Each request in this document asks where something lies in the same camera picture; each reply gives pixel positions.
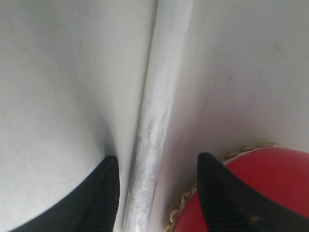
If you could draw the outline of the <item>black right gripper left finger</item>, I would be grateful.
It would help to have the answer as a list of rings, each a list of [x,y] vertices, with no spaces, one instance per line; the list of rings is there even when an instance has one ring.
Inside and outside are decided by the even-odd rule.
[[[118,159],[107,156],[70,194],[18,232],[111,232],[120,198]]]

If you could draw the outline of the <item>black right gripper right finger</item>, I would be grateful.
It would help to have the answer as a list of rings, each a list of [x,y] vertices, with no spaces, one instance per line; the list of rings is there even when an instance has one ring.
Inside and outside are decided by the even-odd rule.
[[[206,227],[210,232],[253,232],[236,209],[211,167],[218,160],[200,153],[197,160],[197,191]]]

